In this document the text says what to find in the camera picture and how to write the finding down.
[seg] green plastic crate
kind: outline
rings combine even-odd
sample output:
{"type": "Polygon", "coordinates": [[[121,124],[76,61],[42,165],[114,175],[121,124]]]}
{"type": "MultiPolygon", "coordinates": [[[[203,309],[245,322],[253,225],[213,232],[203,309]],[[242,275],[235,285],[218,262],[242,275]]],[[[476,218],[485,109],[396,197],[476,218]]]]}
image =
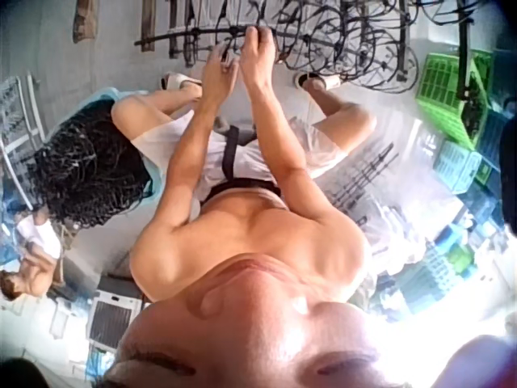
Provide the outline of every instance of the green plastic crate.
{"type": "Polygon", "coordinates": [[[469,109],[469,106],[465,101],[456,97],[458,70],[458,57],[429,54],[418,89],[417,102],[440,131],[446,133],[467,150],[475,150],[488,112],[486,90],[476,64],[472,60],[470,86],[478,90],[477,101],[480,111],[475,120],[477,130],[469,133],[462,118],[463,114],[467,113],[465,109],[469,109]]]}
{"type": "Polygon", "coordinates": [[[491,172],[492,172],[492,166],[490,164],[488,164],[488,162],[485,159],[483,159],[481,161],[481,165],[479,166],[479,169],[477,170],[477,174],[476,174],[477,182],[479,182],[483,186],[485,186],[486,182],[488,181],[488,178],[490,177],[491,172]]]}

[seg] plastic crate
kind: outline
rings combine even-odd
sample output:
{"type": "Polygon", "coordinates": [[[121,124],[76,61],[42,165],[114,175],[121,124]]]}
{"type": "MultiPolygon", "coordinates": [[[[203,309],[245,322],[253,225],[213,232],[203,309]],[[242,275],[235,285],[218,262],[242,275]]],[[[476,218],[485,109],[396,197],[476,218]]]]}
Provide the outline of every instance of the plastic crate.
{"type": "Polygon", "coordinates": [[[499,167],[499,143],[501,142],[502,131],[508,119],[501,113],[488,112],[485,128],[483,129],[479,141],[477,142],[477,152],[495,169],[499,167]]]}
{"type": "Polygon", "coordinates": [[[490,177],[490,173],[492,172],[492,170],[492,166],[485,159],[483,159],[481,161],[481,165],[477,169],[477,182],[481,183],[482,185],[485,185],[488,181],[488,178],[490,177]]]}
{"type": "Polygon", "coordinates": [[[497,203],[499,202],[492,193],[478,182],[473,182],[469,190],[460,194],[458,198],[474,216],[478,224],[484,224],[492,215],[497,203]]]}
{"type": "Polygon", "coordinates": [[[508,99],[517,96],[517,54],[495,50],[492,61],[488,97],[492,103],[504,108],[508,99]]]}
{"type": "Polygon", "coordinates": [[[469,87],[476,94],[478,111],[471,124],[465,125],[470,105],[457,98],[459,58],[429,54],[426,59],[417,102],[436,127],[468,150],[474,150],[486,120],[488,101],[486,90],[475,61],[470,66],[469,87]]]}
{"type": "Polygon", "coordinates": [[[469,190],[482,160],[477,152],[466,150],[452,141],[445,141],[434,169],[452,194],[461,194],[469,190]]]}

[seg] foot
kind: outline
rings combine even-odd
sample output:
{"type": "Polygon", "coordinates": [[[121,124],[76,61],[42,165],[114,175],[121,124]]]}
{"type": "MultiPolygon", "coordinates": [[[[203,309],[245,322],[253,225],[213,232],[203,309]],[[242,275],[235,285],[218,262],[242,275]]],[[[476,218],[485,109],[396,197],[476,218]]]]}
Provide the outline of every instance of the foot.
{"type": "MultiPolygon", "coordinates": [[[[169,77],[172,73],[167,73],[163,76],[161,80],[162,90],[167,90],[167,85],[169,84],[169,77]]],[[[183,81],[181,82],[179,89],[182,91],[189,91],[192,94],[192,99],[200,99],[203,94],[203,87],[196,82],[192,81],[183,81]]]]}
{"type": "Polygon", "coordinates": [[[310,91],[311,89],[320,91],[326,90],[326,84],[320,78],[307,78],[303,83],[300,80],[300,83],[304,91],[310,91]]]}
{"type": "Polygon", "coordinates": [[[181,91],[188,91],[194,99],[200,99],[203,95],[203,87],[195,82],[183,81],[179,89],[181,91]]]}

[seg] black strap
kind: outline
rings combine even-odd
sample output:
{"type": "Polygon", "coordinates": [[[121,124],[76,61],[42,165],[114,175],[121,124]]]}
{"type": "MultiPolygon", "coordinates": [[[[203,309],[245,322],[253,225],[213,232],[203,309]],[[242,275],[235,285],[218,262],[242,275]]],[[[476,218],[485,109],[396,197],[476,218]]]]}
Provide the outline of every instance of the black strap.
{"type": "Polygon", "coordinates": [[[221,194],[222,192],[225,192],[230,188],[265,188],[266,190],[275,193],[278,197],[282,196],[282,192],[280,191],[280,189],[273,182],[270,182],[268,180],[252,178],[235,178],[228,182],[218,184],[217,186],[212,188],[210,194],[208,194],[207,196],[207,199],[202,202],[201,206],[206,204],[217,194],[221,194]]]}
{"type": "Polygon", "coordinates": [[[225,174],[226,182],[218,184],[210,191],[207,199],[201,204],[203,206],[217,194],[220,194],[230,188],[264,188],[270,192],[274,192],[277,196],[282,196],[282,192],[273,182],[251,179],[251,178],[235,178],[233,175],[233,165],[235,163],[235,155],[237,153],[237,144],[239,138],[239,128],[231,125],[226,135],[225,154],[223,156],[222,170],[225,174]]]}
{"type": "Polygon", "coordinates": [[[225,155],[223,156],[223,174],[225,174],[228,181],[232,181],[233,164],[235,163],[235,154],[237,153],[237,144],[239,140],[239,128],[234,125],[230,125],[226,138],[225,155]]]}

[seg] leg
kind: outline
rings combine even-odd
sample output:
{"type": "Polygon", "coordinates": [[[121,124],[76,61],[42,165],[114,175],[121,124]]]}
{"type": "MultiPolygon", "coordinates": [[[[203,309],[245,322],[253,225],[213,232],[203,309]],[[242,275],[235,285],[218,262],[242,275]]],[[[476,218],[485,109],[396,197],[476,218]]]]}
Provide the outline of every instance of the leg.
{"type": "Polygon", "coordinates": [[[131,95],[113,105],[113,123],[129,140],[172,121],[170,115],[201,96],[201,87],[185,82],[178,91],[155,91],[150,95],[131,95]]]}
{"type": "Polygon", "coordinates": [[[342,101],[330,93],[323,81],[310,78],[303,88],[327,116],[314,127],[323,132],[342,151],[349,154],[363,143],[373,132],[376,119],[355,103],[342,101]]]}

